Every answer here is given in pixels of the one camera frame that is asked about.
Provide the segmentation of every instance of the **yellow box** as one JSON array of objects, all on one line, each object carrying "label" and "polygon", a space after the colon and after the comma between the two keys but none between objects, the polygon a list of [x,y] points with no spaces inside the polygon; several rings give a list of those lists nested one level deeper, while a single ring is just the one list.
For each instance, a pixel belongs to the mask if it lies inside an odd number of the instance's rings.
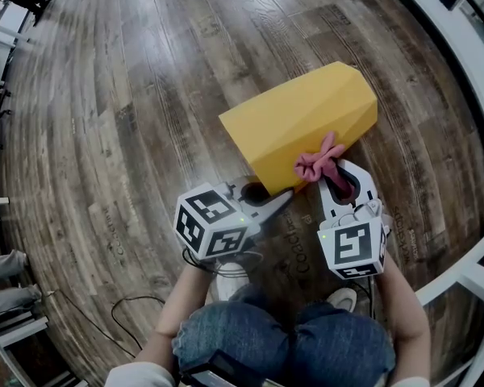
[{"label": "yellow box", "polygon": [[358,70],[331,63],[241,103],[220,120],[270,194],[297,187],[294,162],[328,131],[349,148],[377,122],[377,98]]}]

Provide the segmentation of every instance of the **pink fabric bow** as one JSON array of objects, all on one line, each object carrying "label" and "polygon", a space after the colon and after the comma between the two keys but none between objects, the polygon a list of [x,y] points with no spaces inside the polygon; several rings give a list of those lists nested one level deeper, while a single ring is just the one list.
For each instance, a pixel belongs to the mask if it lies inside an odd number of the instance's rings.
[{"label": "pink fabric bow", "polygon": [[329,131],[321,143],[317,153],[302,153],[294,164],[296,174],[307,182],[316,182],[321,174],[329,177],[340,189],[342,198],[350,198],[353,194],[352,185],[346,181],[337,170],[333,158],[338,158],[344,152],[344,145],[335,145],[336,134]]}]

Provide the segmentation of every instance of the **blue jeans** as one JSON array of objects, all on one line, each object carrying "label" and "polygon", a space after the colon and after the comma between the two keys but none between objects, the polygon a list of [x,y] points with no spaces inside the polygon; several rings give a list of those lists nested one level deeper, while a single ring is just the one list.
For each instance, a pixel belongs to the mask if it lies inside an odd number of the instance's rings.
[{"label": "blue jeans", "polygon": [[290,333],[255,286],[194,312],[173,340],[180,367],[221,350],[282,385],[372,387],[394,368],[386,331],[327,302],[303,309]]}]

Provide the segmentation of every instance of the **white shirt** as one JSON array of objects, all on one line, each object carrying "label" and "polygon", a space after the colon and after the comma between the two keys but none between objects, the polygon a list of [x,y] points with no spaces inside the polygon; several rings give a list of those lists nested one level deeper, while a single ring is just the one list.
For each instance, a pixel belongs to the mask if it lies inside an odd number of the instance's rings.
[{"label": "white shirt", "polygon": [[[104,387],[176,387],[170,373],[154,363],[130,363],[113,368]],[[428,380],[412,377],[391,387],[430,387]]]}]

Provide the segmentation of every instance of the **white cube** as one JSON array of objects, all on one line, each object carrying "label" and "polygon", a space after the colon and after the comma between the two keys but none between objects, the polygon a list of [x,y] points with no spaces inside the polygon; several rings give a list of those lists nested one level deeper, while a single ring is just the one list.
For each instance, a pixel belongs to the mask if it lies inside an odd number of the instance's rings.
[{"label": "white cube", "polygon": [[338,277],[367,277],[383,273],[386,233],[381,217],[318,231],[324,257]]},{"label": "white cube", "polygon": [[174,230],[198,260],[240,251],[251,224],[209,183],[177,199]]}]

